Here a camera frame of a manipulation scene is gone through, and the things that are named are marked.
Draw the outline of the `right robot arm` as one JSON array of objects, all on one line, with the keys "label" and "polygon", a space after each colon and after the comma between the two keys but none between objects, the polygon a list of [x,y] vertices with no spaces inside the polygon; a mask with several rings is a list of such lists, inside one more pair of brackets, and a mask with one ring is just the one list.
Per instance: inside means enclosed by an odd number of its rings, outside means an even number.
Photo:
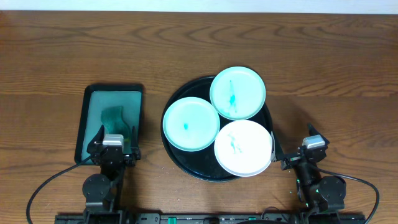
[{"label": "right robot arm", "polygon": [[337,212],[345,207],[346,182],[334,174],[321,175],[317,163],[326,158],[330,142],[312,124],[308,125],[308,134],[296,152],[278,154],[276,160],[282,170],[294,170],[300,199],[310,209],[316,213]]}]

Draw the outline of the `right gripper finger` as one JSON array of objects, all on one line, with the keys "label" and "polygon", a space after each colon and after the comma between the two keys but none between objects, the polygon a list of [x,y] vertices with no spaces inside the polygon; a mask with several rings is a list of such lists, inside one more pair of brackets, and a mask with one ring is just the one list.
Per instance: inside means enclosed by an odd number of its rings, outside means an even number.
[{"label": "right gripper finger", "polygon": [[316,130],[315,127],[311,123],[308,123],[308,133],[309,133],[309,136],[316,136],[316,135],[321,136],[322,139],[324,140],[325,144],[329,145],[329,143],[330,143],[329,140],[327,140],[326,137],[324,137],[318,130]]},{"label": "right gripper finger", "polygon": [[277,139],[277,136],[274,134],[274,132],[271,132],[271,137],[272,137],[272,155],[271,155],[271,161],[272,162],[277,162],[280,161],[284,158],[284,152],[280,146],[280,143]]}]

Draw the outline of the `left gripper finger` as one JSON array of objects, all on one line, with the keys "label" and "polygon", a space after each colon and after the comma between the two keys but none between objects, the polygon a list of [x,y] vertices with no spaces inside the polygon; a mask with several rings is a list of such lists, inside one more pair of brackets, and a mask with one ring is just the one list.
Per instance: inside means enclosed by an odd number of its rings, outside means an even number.
[{"label": "left gripper finger", "polygon": [[101,146],[104,139],[104,126],[101,125],[96,135],[90,141],[90,148]]},{"label": "left gripper finger", "polygon": [[137,130],[136,130],[135,126],[132,127],[132,131],[131,131],[130,148],[131,149],[139,149],[138,135],[137,135]]}]

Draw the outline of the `mint plate with stain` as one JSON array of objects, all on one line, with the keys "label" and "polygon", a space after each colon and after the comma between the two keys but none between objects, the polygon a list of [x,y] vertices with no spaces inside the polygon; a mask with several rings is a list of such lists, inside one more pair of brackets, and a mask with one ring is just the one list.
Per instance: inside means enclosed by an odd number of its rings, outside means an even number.
[{"label": "mint plate with stain", "polygon": [[215,110],[230,120],[249,119],[264,106],[266,87],[262,78],[247,67],[229,67],[215,76],[210,101]]}]

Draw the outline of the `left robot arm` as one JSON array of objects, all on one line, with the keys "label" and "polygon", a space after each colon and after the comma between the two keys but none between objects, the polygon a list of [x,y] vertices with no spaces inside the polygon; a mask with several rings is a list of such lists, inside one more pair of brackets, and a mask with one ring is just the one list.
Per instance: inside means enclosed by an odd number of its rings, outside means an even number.
[{"label": "left robot arm", "polygon": [[86,198],[84,223],[134,223],[134,216],[119,206],[124,172],[134,167],[141,158],[137,131],[132,128],[130,150],[124,152],[123,136],[105,133],[104,126],[90,141],[87,152],[93,164],[100,166],[100,173],[89,176],[82,187]]}]

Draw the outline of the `green and yellow sponge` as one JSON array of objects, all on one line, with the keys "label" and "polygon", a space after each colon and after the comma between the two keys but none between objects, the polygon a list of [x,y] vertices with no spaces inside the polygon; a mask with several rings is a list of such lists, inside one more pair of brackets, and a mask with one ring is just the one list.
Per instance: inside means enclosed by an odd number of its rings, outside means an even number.
[{"label": "green and yellow sponge", "polygon": [[131,130],[127,122],[123,119],[123,107],[114,106],[106,108],[101,112],[101,122],[108,134],[120,134],[127,143],[131,138]]}]

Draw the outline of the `mint green plate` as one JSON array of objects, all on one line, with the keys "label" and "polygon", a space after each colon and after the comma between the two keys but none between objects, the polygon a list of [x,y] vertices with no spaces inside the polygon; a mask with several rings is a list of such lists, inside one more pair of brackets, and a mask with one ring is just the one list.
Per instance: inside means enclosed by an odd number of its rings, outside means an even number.
[{"label": "mint green plate", "polygon": [[177,149],[201,151],[216,139],[220,130],[220,117],[208,101],[185,97],[166,109],[162,127],[168,142]]}]

